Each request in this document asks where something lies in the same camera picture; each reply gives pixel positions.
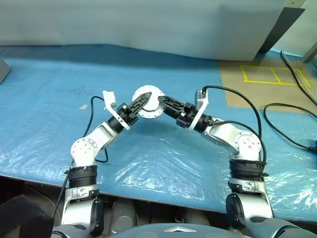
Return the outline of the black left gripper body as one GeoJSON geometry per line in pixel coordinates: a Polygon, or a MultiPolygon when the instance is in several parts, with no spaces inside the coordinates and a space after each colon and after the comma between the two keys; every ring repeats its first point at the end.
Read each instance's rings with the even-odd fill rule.
{"type": "Polygon", "coordinates": [[[130,103],[129,105],[123,103],[118,107],[117,113],[125,123],[133,125],[138,120],[136,109],[135,103],[130,103]]]}

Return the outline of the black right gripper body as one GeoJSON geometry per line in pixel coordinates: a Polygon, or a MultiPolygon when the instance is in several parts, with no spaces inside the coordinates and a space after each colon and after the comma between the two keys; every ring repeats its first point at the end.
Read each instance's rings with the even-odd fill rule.
{"type": "Polygon", "coordinates": [[[197,113],[195,105],[186,103],[176,119],[176,124],[182,128],[189,128],[197,113]]]}

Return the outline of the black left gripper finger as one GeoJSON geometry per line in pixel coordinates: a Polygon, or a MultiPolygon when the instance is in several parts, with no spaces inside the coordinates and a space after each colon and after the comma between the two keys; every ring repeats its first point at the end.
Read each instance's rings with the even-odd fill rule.
{"type": "Polygon", "coordinates": [[[144,105],[149,101],[152,93],[147,92],[138,96],[133,100],[126,108],[126,114],[128,117],[135,117],[136,114],[144,107],[144,105]]]}

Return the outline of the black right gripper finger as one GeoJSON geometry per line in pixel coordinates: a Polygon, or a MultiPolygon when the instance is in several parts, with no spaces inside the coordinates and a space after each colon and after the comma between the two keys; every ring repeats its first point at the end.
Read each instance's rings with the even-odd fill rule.
{"type": "Polygon", "coordinates": [[[184,103],[169,96],[159,96],[158,100],[163,106],[163,112],[173,119],[177,119],[185,107],[184,103]]]}

